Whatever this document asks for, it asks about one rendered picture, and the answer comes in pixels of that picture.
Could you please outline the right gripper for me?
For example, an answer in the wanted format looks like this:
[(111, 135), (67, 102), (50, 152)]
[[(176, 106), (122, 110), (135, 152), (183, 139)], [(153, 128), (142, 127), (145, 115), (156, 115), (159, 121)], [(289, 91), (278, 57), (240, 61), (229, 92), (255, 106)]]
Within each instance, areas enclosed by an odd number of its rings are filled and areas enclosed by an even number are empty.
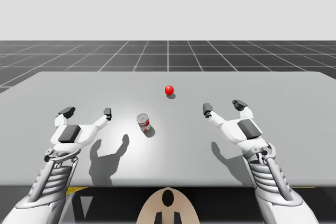
[(220, 128), (226, 139), (240, 147), (244, 152), (252, 147), (264, 148), (268, 143), (262, 137), (262, 131), (253, 120), (254, 115), (248, 105), (241, 100), (233, 100), (234, 108), (239, 111), (241, 119), (224, 120), (213, 111), (210, 103), (203, 104), (203, 116), (214, 126)]

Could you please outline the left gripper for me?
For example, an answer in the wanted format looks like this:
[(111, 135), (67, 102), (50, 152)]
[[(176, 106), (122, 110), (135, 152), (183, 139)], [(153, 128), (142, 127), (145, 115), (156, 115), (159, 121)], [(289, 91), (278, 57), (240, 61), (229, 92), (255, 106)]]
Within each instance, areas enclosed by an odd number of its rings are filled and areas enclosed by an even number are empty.
[(105, 108), (103, 116), (93, 125), (69, 125), (67, 120), (73, 116), (75, 110), (74, 106), (69, 106), (58, 112), (54, 120), (57, 129), (50, 141), (54, 144), (53, 149), (56, 151), (76, 151), (84, 148), (92, 143), (97, 130), (103, 129), (112, 120), (111, 108)]

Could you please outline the red and white can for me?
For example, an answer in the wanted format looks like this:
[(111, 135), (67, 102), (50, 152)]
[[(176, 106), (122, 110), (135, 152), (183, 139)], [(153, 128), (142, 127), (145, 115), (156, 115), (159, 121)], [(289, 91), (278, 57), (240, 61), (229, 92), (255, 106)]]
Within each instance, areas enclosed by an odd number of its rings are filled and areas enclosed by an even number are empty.
[(139, 114), (136, 120), (142, 132), (147, 132), (151, 128), (149, 117), (147, 114)]

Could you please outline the tan robot part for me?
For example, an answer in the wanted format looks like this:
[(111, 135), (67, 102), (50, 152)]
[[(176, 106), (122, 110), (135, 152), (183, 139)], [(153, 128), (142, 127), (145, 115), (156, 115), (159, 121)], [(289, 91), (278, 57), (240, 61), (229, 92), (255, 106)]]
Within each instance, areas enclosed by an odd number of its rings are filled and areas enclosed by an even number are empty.
[(136, 224), (201, 224), (189, 199), (173, 188), (154, 192), (144, 203)]

